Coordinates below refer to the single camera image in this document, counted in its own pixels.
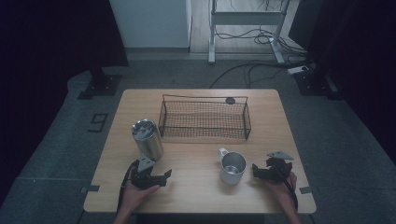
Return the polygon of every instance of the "white wall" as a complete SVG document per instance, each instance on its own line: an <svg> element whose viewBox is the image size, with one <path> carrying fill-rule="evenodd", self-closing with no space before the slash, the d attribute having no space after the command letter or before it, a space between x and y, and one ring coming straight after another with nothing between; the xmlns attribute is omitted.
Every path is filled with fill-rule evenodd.
<svg viewBox="0 0 396 224"><path fill-rule="evenodd" d="M191 0L110 0L125 48L188 48Z"/></svg>

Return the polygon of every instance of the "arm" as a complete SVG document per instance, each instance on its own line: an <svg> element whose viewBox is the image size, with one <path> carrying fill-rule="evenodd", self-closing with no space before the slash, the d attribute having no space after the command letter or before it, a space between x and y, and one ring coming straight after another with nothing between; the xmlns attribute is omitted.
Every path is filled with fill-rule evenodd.
<svg viewBox="0 0 396 224"><path fill-rule="evenodd" d="M149 189L139 189L134 186L131 181L127 181L125 191L122 196L120 210L117 213L113 224L127 224L136 207L141 204L148 195L159 188L160 186L156 185Z"/></svg>
<svg viewBox="0 0 396 224"><path fill-rule="evenodd" d="M288 178L289 184L295 189L297 176L291 172ZM269 180L264 180L264 185L271 190L276 201L280 204L283 212L289 220L290 224L302 224L300 216L294 207L294 201L291 198L290 192L284 183L274 183Z"/></svg>

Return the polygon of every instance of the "stainless steel cup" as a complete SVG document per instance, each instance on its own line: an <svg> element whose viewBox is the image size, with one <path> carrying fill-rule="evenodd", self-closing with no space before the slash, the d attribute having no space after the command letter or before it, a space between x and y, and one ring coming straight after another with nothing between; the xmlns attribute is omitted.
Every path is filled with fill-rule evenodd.
<svg viewBox="0 0 396 224"><path fill-rule="evenodd" d="M157 161L163 156L160 132L153 120L139 120L132 127L132 136L140 152L152 161Z"/></svg>
<svg viewBox="0 0 396 224"><path fill-rule="evenodd" d="M237 152L229 152L225 148L219 149L219 159L221 162L220 178L229 185L236 185L242 178L247 161Z"/></svg>

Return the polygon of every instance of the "white mug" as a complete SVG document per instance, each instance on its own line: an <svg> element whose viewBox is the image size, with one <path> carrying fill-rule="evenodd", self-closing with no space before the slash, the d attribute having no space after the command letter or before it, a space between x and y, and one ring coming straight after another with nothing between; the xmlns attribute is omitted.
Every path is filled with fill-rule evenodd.
<svg viewBox="0 0 396 224"><path fill-rule="evenodd" d="M221 163L220 178L229 185L236 185L242 178L247 161L237 152L229 152L225 148L219 149L219 159Z"/></svg>

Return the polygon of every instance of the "black wire basket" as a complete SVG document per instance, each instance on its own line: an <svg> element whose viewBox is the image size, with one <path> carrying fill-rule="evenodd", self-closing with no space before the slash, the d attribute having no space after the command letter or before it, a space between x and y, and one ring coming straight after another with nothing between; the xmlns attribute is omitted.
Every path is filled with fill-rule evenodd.
<svg viewBox="0 0 396 224"><path fill-rule="evenodd" d="M161 137L247 139L251 131L248 98L163 95Z"/></svg>

